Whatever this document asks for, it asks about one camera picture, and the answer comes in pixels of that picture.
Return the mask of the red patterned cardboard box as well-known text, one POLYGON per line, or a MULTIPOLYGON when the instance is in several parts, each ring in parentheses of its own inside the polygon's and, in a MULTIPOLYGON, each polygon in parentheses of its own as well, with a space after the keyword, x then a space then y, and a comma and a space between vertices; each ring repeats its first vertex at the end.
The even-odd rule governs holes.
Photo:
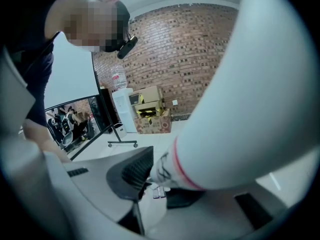
POLYGON ((167 108, 160 116, 135 118, 134 125, 138 134, 168 134, 172 129, 171 111, 167 108))

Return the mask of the person's dark shirt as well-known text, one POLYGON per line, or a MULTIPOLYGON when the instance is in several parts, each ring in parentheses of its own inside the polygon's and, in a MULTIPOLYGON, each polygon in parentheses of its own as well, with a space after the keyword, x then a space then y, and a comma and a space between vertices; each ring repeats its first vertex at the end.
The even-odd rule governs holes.
POLYGON ((44 96, 54 61, 53 38, 46 38, 45 23, 56 0, 0 1, 0 40, 35 98, 27 119, 46 126, 44 96))

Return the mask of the clear water bottle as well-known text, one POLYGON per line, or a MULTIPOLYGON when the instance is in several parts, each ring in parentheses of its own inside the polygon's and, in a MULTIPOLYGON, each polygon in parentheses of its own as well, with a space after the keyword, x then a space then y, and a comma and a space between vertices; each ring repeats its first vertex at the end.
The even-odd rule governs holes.
POLYGON ((111 69, 112 82, 116 90, 125 89, 128 86, 128 81, 125 69, 122 65, 115 65, 111 69))

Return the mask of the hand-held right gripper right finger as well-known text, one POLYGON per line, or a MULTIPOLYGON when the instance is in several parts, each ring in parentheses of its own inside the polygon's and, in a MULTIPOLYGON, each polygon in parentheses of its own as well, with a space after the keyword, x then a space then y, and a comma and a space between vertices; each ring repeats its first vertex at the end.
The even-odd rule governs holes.
POLYGON ((271 216, 286 210, 273 193, 254 182, 232 189, 207 191, 194 204, 173 208, 147 229, 153 240, 233 240, 253 232, 254 227, 235 197, 250 194, 271 216))

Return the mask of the white broom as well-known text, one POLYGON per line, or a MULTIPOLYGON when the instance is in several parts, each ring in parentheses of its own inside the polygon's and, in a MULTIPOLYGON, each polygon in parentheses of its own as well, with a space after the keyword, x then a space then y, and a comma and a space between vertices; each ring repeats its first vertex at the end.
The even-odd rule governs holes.
POLYGON ((320 146, 320 56, 289 0, 241 0, 224 56, 171 147, 157 184, 245 185, 320 146))

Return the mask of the white water dispenser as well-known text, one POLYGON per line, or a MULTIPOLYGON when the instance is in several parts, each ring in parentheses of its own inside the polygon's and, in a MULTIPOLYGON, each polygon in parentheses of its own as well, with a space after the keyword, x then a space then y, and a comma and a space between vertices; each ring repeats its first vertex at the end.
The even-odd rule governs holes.
POLYGON ((122 88, 112 93, 113 102, 121 123, 127 133, 136 133, 135 126, 136 112, 131 105, 129 95, 133 92, 132 88, 122 88))

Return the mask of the white panel on wheeled stand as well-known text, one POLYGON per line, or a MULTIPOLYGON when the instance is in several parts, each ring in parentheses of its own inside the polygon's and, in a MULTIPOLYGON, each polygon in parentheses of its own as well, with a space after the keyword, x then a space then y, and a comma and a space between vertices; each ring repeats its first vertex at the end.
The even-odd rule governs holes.
POLYGON ((44 108, 47 127, 53 140, 74 159, 102 134, 114 134, 116 139, 107 142, 109 147, 114 144, 131 144, 138 146, 135 140, 122 140, 115 126, 110 122, 104 130, 100 128, 99 99, 101 90, 98 76, 94 70, 92 54, 71 45, 63 33, 54 39, 52 74, 44 94, 44 108), (72 107, 79 117, 87 119, 85 132, 73 137, 73 142, 64 147, 62 141, 67 134, 63 119, 72 107))

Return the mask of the white shell chair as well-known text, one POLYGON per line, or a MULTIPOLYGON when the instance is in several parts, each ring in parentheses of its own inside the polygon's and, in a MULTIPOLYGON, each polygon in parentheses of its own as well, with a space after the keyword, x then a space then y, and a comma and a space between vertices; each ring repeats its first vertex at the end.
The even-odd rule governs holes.
POLYGON ((67 146, 70 145, 72 142, 73 142, 73 132, 70 131, 70 132, 68 132, 68 133, 64 136, 64 138, 63 138, 63 140, 62 140, 62 145, 63 145, 64 147, 67 147, 67 146))

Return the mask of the cardboard box with striped tape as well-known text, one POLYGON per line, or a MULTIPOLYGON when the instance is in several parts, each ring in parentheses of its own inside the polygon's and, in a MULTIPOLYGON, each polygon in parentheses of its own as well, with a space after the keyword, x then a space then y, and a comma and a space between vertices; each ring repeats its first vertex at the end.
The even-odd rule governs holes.
POLYGON ((161 101, 153 101, 134 106, 139 119, 145 117, 160 117, 165 111, 161 101))

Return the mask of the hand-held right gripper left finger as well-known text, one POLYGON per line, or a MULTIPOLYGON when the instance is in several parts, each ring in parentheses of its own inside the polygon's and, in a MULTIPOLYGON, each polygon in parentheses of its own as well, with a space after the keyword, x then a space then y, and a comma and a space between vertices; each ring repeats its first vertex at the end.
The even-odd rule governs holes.
POLYGON ((139 201, 150 184, 153 146, 104 158, 67 163, 66 171, 84 198, 112 222, 145 235, 139 201))

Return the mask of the person's left forearm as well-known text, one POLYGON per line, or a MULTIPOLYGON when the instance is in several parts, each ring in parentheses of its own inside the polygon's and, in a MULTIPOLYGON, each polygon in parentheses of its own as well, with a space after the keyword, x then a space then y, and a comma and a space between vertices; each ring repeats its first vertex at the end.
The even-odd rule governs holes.
POLYGON ((45 126, 33 122, 30 119, 25 119, 22 124, 22 129, 25 138, 35 142, 42 151, 56 154, 63 163, 71 162, 66 152, 61 150, 52 140, 49 130, 45 126))

